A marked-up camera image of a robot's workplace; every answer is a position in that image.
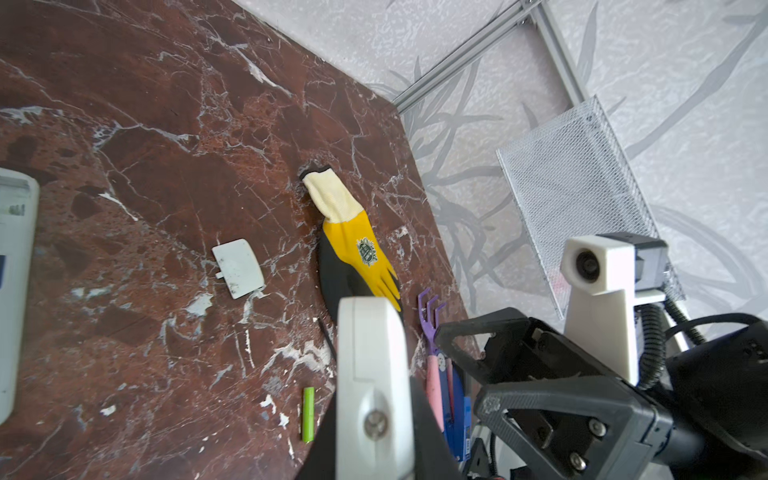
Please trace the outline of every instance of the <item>wire mesh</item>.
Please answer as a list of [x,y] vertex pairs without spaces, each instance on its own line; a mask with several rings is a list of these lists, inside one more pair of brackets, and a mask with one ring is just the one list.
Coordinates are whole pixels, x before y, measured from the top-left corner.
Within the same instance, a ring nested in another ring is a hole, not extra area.
[[[566,239],[659,231],[597,97],[496,151],[561,318],[570,285],[560,273]],[[683,292],[674,269],[667,288]]]

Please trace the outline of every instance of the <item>red marble surface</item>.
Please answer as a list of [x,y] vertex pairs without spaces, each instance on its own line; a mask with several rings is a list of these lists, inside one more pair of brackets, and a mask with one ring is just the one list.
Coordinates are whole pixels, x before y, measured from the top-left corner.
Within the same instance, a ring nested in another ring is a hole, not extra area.
[[[3,478],[292,478],[301,390],[335,366],[313,317],[330,164],[402,280],[465,318],[392,106],[231,2],[0,4],[0,166],[41,185]],[[210,248],[247,239],[267,297]]]

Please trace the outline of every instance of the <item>screw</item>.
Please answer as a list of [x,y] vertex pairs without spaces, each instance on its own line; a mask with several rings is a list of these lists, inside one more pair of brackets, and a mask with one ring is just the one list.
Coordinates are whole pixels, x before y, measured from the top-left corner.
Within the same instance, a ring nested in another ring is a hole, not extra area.
[[589,419],[589,431],[596,437],[604,437],[606,432],[605,424],[598,419]]
[[581,455],[576,452],[571,452],[571,454],[568,456],[568,460],[571,461],[571,466],[577,472],[583,472],[587,469],[587,463],[584,461]]
[[366,416],[365,423],[366,435],[371,440],[378,440],[386,434],[387,419],[386,415],[379,410],[373,410]]

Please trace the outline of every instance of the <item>yellow glove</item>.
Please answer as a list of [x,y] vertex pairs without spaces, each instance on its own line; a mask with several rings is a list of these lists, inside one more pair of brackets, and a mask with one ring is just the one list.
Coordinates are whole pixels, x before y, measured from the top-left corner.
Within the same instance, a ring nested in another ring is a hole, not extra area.
[[395,309],[401,311],[397,274],[376,241],[362,205],[333,170],[309,173],[303,181],[326,218],[323,233],[339,260],[354,268],[374,296],[388,298]]

